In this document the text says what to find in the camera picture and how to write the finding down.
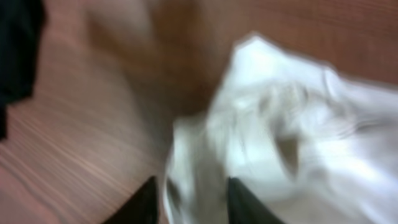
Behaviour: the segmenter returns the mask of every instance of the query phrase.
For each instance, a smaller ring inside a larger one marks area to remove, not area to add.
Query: white garment
[[[207,114],[175,123],[171,224],[227,224],[238,177],[286,223],[398,223],[398,93],[254,35]]]

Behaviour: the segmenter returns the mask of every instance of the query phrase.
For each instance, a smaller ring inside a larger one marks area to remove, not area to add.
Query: brown surface
[[[178,114],[204,108],[231,44],[258,30],[398,83],[394,0],[45,0],[34,98],[9,108],[0,223],[99,223],[161,176]]]

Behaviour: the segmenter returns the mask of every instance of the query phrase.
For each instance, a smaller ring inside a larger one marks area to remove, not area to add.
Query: brown wooden surface
[[[45,0],[33,99],[9,107],[0,223],[100,223],[162,176],[172,120],[205,108],[257,30],[398,83],[395,0]]]

